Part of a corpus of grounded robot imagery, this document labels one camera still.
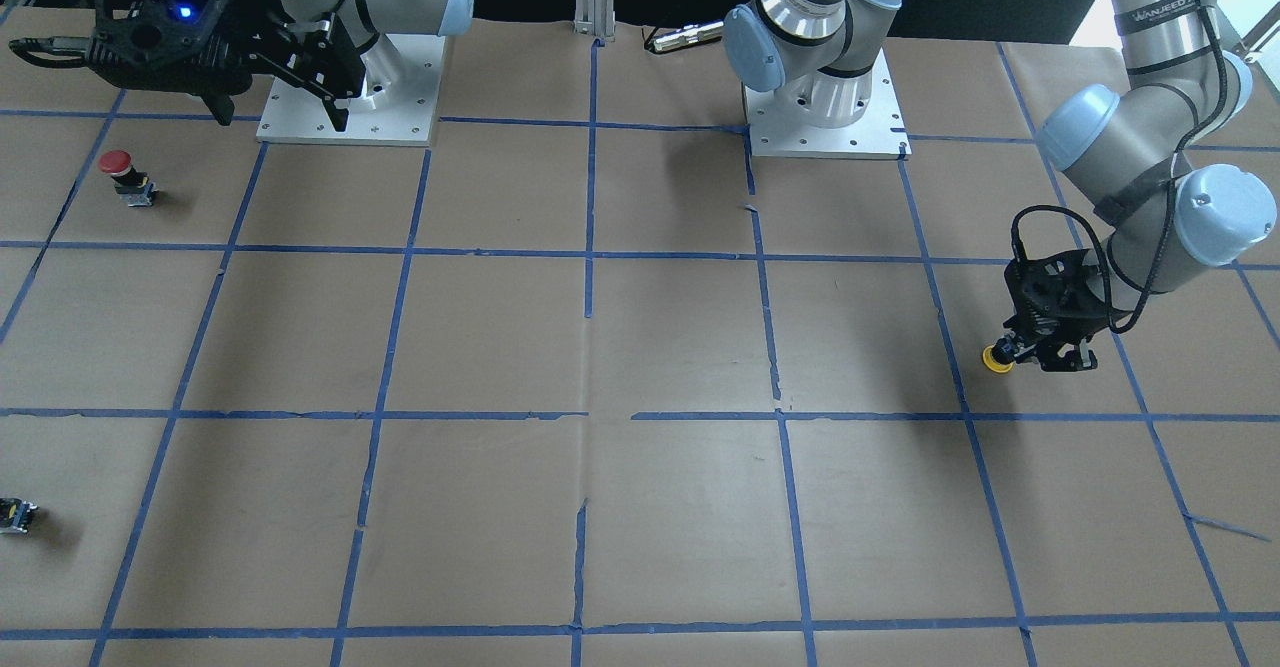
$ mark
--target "silver arm segment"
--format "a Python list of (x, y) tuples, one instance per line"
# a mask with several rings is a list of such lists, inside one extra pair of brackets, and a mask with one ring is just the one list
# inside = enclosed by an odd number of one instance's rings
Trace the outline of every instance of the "silver arm segment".
[[(1120, 310), (1138, 305), (1162, 236), (1151, 294), (1230, 262), (1276, 221), (1275, 198), (1256, 175), (1230, 165), (1194, 170), (1181, 156), (1189, 142), (1230, 120), (1252, 92), (1248, 67), (1222, 51), (1216, 26), (1206, 24), (1206, 13), (1216, 15), (1212, 1), (1112, 0), (1129, 92), (1117, 96), (1092, 84), (1057, 108), (1037, 134), (1053, 166), (1116, 228), (1103, 251), (1119, 278), (1111, 288)], [(1162, 186), (1171, 179), (1176, 207), (1170, 216)], [(1101, 260), (1093, 253), (1089, 261)], [(1100, 278), (1091, 288), (1102, 297)]]

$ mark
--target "blue tape line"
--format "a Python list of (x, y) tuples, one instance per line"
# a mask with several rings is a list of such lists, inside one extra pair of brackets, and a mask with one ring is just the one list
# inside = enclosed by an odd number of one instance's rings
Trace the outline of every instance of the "blue tape line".
[(973, 142), (973, 143), (1036, 143), (1025, 137), (968, 137), (968, 134), (909, 134), (919, 142)]
[(586, 260), (582, 265), (582, 316), (591, 319), (595, 311), (595, 157), (599, 125), (596, 115), (599, 110), (600, 88), (600, 47), (603, 38), (591, 41), (591, 92), (590, 114), (588, 120), (588, 147), (586, 147)]
[(1193, 143), (1187, 149), (1197, 152), (1267, 152), (1271, 155), (1280, 154), (1280, 147), (1245, 146), (1244, 143), (1235, 143), (1235, 146), (1224, 146), (1224, 143)]
[(906, 163), (900, 160), (897, 163), (897, 172), (902, 179), (902, 189), (906, 193), (906, 205), (911, 214), (911, 221), (915, 227), (915, 236), (920, 245), (920, 256), (925, 259), (924, 274), (929, 283), (929, 294), (933, 300), (933, 307), (937, 310), (938, 315), (938, 332), (942, 334), (942, 347), (946, 348), (947, 365), (951, 370), (951, 382), (955, 385), (956, 399), (960, 403), (960, 411), (964, 412), (965, 433), (969, 435), (969, 448), (973, 452), (974, 463), (978, 467), (978, 479), (982, 483), (983, 495), (987, 499), (987, 512), (991, 515), (991, 525), (996, 531), (996, 544), (1000, 548), (1000, 558), (1005, 566), (1005, 577), (1009, 580), (1009, 595), (1014, 603), (1014, 616), (1018, 618), (1019, 632), (1023, 638), (1023, 650), (1027, 653), (1028, 667), (1037, 667), (1038, 662), (1036, 658), (1036, 647), (1032, 644), (1030, 627), (1027, 625), (1027, 608), (1023, 604), (1021, 589), (1018, 584), (1018, 570), (1014, 567), (1012, 550), (1009, 548), (1009, 536), (1005, 534), (1004, 518), (1000, 515), (1000, 504), (996, 501), (996, 489), (991, 484), (991, 475), (987, 471), (987, 458), (982, 452), (982, 440), (978, 438), (978, 430), (974, 426), (973, 417), (970, 417), (969, 398), (964, 389), (964, 376), (960, 374), (960, 362), (956, 360), (955, 343), (951, 341), (951, 330), (947, 326), (946, 311), (942, 306), (942, 294), (938, 292), (937, 275), (933, 273), (933, 265), (928, 261), (929, 246), (928, 239), (924, 237), (924, 225), (920, 221), (919, 207), (915, 202), (915, 193), (911, 189), (911, 178), (906, 172)]
[(410, 408), (385, 408), (383, 420), (458, 420), (458, 421), (556, 421), (562, 417), (586, 417), (586, 412), (415, 412)]
[(1247, 530), (1244, 527), (1233, 525), (1230, 522), (1224, 522), (1221, 520), (1213, 520), (1211, 517), (1204, 517), (1204, 516), (1201, 516), (1201, 515), (1193, 515), (1190, 512), (1183, 512), (1183, 517), (1190, 520), (1192, 522), (1196, 522), (1197, 525), (1204, 525), (1207, 527), (1215, 527), (1215, 529), (1219, 529), (1219, 530), (1222, 530), (1222, 531), (1226, 531), (1226, 533), (1235, 533), (1238, 535), (1244, 535), (1247, 538), (1253, 538), (1253, 539), (1256, 539), (1258, 542), (1271, 542), (1271, 538), (1268, 538), (1268, 536), (1266, 536), (1263, 534), (1254, 533), (1252, 530)]
[(586, 503), (588, 501), (584, 499), (573, 525), (576, 543), (573, 549), (573, 622), (570, 623), (573, 639), (570, 653), (572, 667), (582, 667), (582, 603), (586, 594), (586, 581), (582, 572), (586, 567)]
[[(1280, 622), (1280, 612), (1230, 612), (1233, 622)], [(1100, 615), (1033, 615), (1032, 627), (1096, 626), (1096, 625), (1179, 625), (1221, 623), (1220, 612), (1138, 612)], [(910, 620), (815, 620), (815, 632), (854, 631), (936, 631), (1018, 627), (1014, 617), (941, 617)], [(762, 634), (800, 632), (796, 620), (764, 622), (622, 622), (576, 630), (572, 625), (387, 625), (348, 627), (347, 639), (376, 638), (507, 638), (584, 635), (678, 635), (678, 634)], [(118, 627), (109, 640), (189, 640), (189, 639), (333, 639), (337, 627)], [(0, 630), (0, 641), (88, 641), (99, 630)]]
[(127, 251), (148, 252), (221, 252), (225, 245), (210, 243), (178, 243), (178, 242), (84, 242), (83, 239), (69, 239), (68, 242), (52, 242), (49, 248), (127, 248)]
[[(187, 123), (214, 122), (212, 115), (168, 114), (168, 111), (120, 111), (116, 117), (124, 120), (180, 120)], [(232, 118), (233, 123), (256, 123), (261, 119), (262, 115), (236, 115)]]
[(173, 439), (174, 426), (178, 424), (175, 414), (179, 408), (182, 408), (182, 401), (187, 396), (188, 384), (191, 384), (191, 375), (196, 370), (196, 360), (200, 356), (201, 344), (205, 342), (205, 334), (209, 332), (209, 324), (212, 320), (214, 305), (218, 303), (218, 296), (221, 293), (223, 280), (227, 277), (227, 268), (230, 265), (230, 259), (234, 253), (233, 247), (236, 241), (239, 238), (239, 230), (244, 224), (244, 215), (248, 211), (250, 201), (253, 197), (253, 189), (257, 187), (257, 179), (262, 170), (262, 163), (266, 160), (266, 149), (268, 143), (262, 143), (257, 151), (257, 161), (253, 164), (252, 174), (250, 175), (248, 184), (244, 188), (244, 197), (241, 200), (239, 211), (236, 214), (232, 234), (227, 238), (227, 246), (223, 252), (218, 274), (214, 277), (214, 284), (209, 291), (209, 298), (205, 301), (205, 311), (200, 317), (200, 326), (196, 328), (196, 337), (192, 339), (191, 351), (187, 353), (187, 362), (183, 366), (182, 376), (178, 382), (178, 389), (173, 397), (172, 411), (174, 415), (165, 421), (164, 431), (160, 435), (160, 444), (156, 446), (155, 458), (151, 461), (151, 471), (147, 475), (147, 484), (142, 490), (142, 503), (138, 506), (138, 513), (133, 520), (133, 529), (129, 533), (129, 540), (124, 548), (120, 570), (115, 576), (115, 585), (111, 588), (111, 597), (106, 603), (106, 612), (102, 616), (101, 632), (93, 643), (93, 653), (90, 657), (90, 667), (99, 667), (102, 661), (102, 650), (106, 648), (108, 636), (111, 631), (113, 623), (115, 622), (115, 612), (120, 607), (124, 585), (128, 583), (129, 570), (133, 567), (133, 557), (137, 553), (138, 543), (142, 539), (142, 530), (146, 526), (147, 512), (151, 510), (151, 499), (155, 497), (156, 485), (160, 481), (160, 471), (169, 451), (169, 443)]
[(622, 622), (586, 627), (586, 635), (699, 635), (740, 632), (799, 632), (803, 627), (795, 620), (765, 622)]
[(1253, 309), (1258, 311), (1258, 317), (1262, 317), (1262, 325), (1267, 328), (1267, 334), (1271, 335), (1271, 342), (1275, 343), (1276, 348), (1280, 348), (1280, 334), (1276, 333), (1276, 326), (1267, 315), (1267, 309), (1262, 306), (1258, 293), (1253, 289), (1253, 283), (1251, 283), (1248, 275), (1244, 274), (1244, 270), (1240, 269), (1239, 262), (1233, 262), (1233, 265), (1235, 266), (1235, 274), (1240, 277), (1240, 280), (1244, 284), (1244, 291), (1249, 293), (1249, 300), (1253, 301)]
[(425, 253), (425, 256), (433, 257), (571, 257), (577, 260), (588, 256), (588, 252), (580, 248), (415, 247), (413, 253)]
[(773, 306), (769, 302), (769, 277), (764, 266), (764, 242), (760, 236), (760, 215), (751, 213), (751, 233), (755, 237), (755, 271), (760, 279), (760, 309), (764, 315), (764, 347), (769, 355), (769, 383), (773, 399), (782, 399), (782, 376), (778, 371), (778, 348), (773, 337)]
[(822, 620), (814, 622), (819, 632), (863, 631), (929, 631), (929, 630), (989, 630), (1016, 627), (1015, 617), (945, 617), (941, 620)]
[(241, 245), (237, 252), (285, 253), (403, 253), (403, 247), (325, 247), (319, 245)]
[(109, 111), (59, 111), (59, 110), (0, 110), (0, 117), (81, 117), (81, 119), (105, 120)]
[(602, 129), (626, 131), (723, 131), (728, 134), (746, 134), (745, 125), (649, 125), (640, 123), (596, 123)]
[(517, 117), (440, 117), (440, 122), (475, 125), (576, 125), (576, 128), (590, 125), (581, 120), (525, 120)]
[(396, 287), (396, 303), (392, 307), (390, 328), (387, 335), (387, 351), (383, 356), (383, 374), (378, 380), (378, 399), (374, 407), (374, 424), (369, 430), (369, 462), (360, 489), (360, 503), (356, 510), (356, 529), (352, 530), (351, 553), (347, 558), (347, 574), (343, 580), (342, 602), (338, 608), (338, 635), (333, 640), (329, 657), (332, 667), (342, 664), (344, 635), (351, 618), (351, 602), (356, 593), (356, 575), (360, 568), (360, 554), (365, 542), (365, 527), (369, 524), (369, 504), (374, 494), (374, 478), (378, 471), (378, 449), (381, 443), (383, 412), (387, 408), (387, 394), (390, 389), (392, 371), (396, 366), (396, 346), (399, 342), (401, 319), (404, 312), (404, 297), (408, 293), (408, 278), (413, 266), (413, 246), (417, 242), (419, 224), (422, 220), (422, 204), (426, 201), (426, 181), (431, 170), (431, 151), (422, 151), (422, 166), (419, 173), (417, 193), (413, 197), (413, 215), (410, 219), (408, 234), (404, 238), (401, 274)]
[(58, 211), (58, 218), (54, 219), (54, 227), (49, 229), (49, 236), (45, 238), (40, 252), (36, 253), (36, 260), (31, 264), (31, 269), (27, 270), (27, 277), (23, 279), (22, 287), (18, 288), (18, 294), (14, 294), (13, 303), (9, 306), (9, 312), (6, 312), (4, 323), (0, 323), (0, 344), (4, 344), (5, 338), (9, 337), (9, 330), (13, 329), (13, 323), (18, 319), (18, 311), (22, 310), (22, 305), (27, 301), (31, 285), (36, 282), (36, 274), (40, 271), (42, 262), (45, 262), (45, 253), (49, 253), (49, 246), (52, 243), (54, 236), (58, 234), (58, 228), (63, 227), (63, 220), (67, 219), (67, 213), (70, 210), (76, 195), (79, 193), (81, 186), (84, 183), (84, 175), (88, 175), (90, 166), (93, 164), (93, 157), (97, 156), (97, 151), (102, 147), (106, 133), (111, 129), (115, 110), (119, 110), (120, 102), (124, 101), (124, 90), (120, 90), (120, 92), (116, 93), (115, 102), (111, 105), (111, 111), (108, 113), (106, 119), (102, 122), (102, 128), (97, 131), (97, 138), (93, 140), (93, 146), (90, 149), (88, 156), (84, 157), (81, 170), (76, 175), (76, 181), (73, 181), (72, 187), (67, 192), (67, 198), (64, 198), (63, 206)]
[(795, 462), (791, 460), (791, 434), (781, 410), (777, 412), (777, 421), (778, 444), (782, 448), (782, 479), (787, 488), (787, 516), (791, 520), (791, 549), (796, 562), (796, 589), (800, 593), (800, 630), (804, 632), (805, 662), (809, 667), (818, 667), (818, 644), (813, 636), (813, 608), (809, 603), (809, 571), (804, 559), (804, 535), (800, 533)]

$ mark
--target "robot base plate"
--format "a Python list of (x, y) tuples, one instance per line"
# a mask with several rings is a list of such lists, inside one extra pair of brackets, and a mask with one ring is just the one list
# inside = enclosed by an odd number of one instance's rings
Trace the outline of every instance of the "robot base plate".
[(777, 92), (742, 88), (751, 134), (751, 155), (756, 157), (835, 157), (835, 160), (897, 160), (910, 155), (902, 111), (888, 74), (888, 63), (879, 52), (872, 68), (876, 84), (860, 120), (845, 128), (819, 128), (795, 119), (795, 110), (777, 104)]
[(383, 147), (429, 147), (435, 125), (445, 38), (435, 35), (388, 35), (411, 69), (421, 70), (416, 90), (374, 111), (351, 111), (346, 131), (334, 131), (324, 106), (307, 90), (279, 79), (257, 125), (259, 142), (374, 143)]

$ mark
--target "black cable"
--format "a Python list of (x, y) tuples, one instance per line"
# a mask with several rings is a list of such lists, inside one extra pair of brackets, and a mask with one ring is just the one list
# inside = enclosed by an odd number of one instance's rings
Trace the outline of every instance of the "black cable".
[[(1202, 0), (1201, 6), (1196, 10), (1196, 14), (1199, 17), (1201, 23), (1204, 27), (1204, 35), (1208, 40), (1210, 47), (1212, 49), (1213, 61), (1217, 67), (1217, 102), (1213, 105), (1213, 110), (1206, 115), (1203, 120), (1196, 123), (1192, 129), (1189, 129), (1187, 134), (1179, 140), (1178, 147), (1174, 149), (1175, 160), (1170, 161), (1171, 165), (1176, 164), (1176, 156), (1185, 151), (1188, 143), (1192, 142), (1198, 133), (1213, 124), (1222, 115), (1222, 110), (1226, 108), (1226, 60), (1222, 58), (1222, 42), (1217, 31), (1213, 28), (1213, 19), (1208, 10), (1210, 6), (1206, 6)], [(1151, 296), (1155, 292), (1156, 278), (1160, 275), (1160, 268), (1165, 261), (1165, 250), (1169, 247), (1169, 237), (1174, 230), (1174, 215), (1178, 211), (1178, 189), (1175, 189), (1172, 177), (1170, 177), (1165, 184), (1165, 224), (1160, 230), (1160, 242), (1156, 245), (1156, 252), (1152, 253), (1151, 270), (1147, 271), (1147, 280), (1143, 283), (1142, 292), (1138, 293), (1138, 302), (1134, 303), (1129, 321), (1123, 326), (1117, 326), (1115, 323), (1110, 325), (1111, 332), (1116, 334), (1124, 334), (1134, 328), (1138, 323), (1138, 317), (1142, 316), (1143, 310), (1147, 307), (1147, 301), (1151, 300)]]

